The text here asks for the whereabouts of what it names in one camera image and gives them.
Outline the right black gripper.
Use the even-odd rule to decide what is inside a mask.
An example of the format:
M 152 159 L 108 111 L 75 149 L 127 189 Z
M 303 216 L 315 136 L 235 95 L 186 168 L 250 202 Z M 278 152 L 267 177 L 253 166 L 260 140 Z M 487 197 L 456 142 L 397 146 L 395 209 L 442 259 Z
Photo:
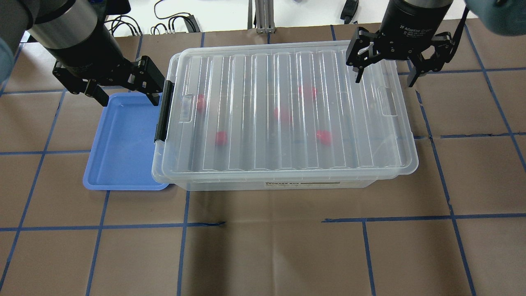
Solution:
M 346 50 L 346 65 L 356 73 L 355 82 L 360 83 L 366 67 L 382 57 L 389 60 L 409 57 L 413 69 L 408 87 L 430 71 L 441 71 L 457 51 L 457 40 L 450 32 L 434 35 L 445 15 L 445 4 L 389 4 L 379 31 L 355 29 Z M 425 58 L 422 52 L 430 45 L 434 52 Z

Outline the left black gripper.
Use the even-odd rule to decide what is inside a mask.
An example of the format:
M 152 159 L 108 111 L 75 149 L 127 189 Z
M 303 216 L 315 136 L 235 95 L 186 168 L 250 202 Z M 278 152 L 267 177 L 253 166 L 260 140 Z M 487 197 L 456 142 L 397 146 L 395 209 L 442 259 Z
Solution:
M 96 25 L 90 36 L 77 45 L 63 49 L 45 46 L 45 49 L 64 66 L 54 68 L 52 73 L 72 94 L 85 94 L 107 107 L 109 96 L 99 82 L 127 85 L 128 90 L 145 94 L 153 106 L 160 103 L 159 94 L 165 82 L 163 73 L 149 56 L 143 55 L 135 62 L 124 58 L 105 25 Z

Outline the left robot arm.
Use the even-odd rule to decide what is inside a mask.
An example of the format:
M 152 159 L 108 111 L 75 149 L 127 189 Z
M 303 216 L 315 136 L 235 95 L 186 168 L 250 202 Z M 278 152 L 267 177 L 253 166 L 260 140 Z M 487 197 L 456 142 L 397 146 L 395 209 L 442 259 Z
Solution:
M 2 0 L 1 81 L 11 75 L 19 43 L 28 32 L 54 56 L 52 73 L 68 92 L 107 106 L 103 87 L 121 86 L 159 105 L 163 73 L 148 56 L 126 59 L 104 23 L 107 16 L 129 11 L 127 0 Z

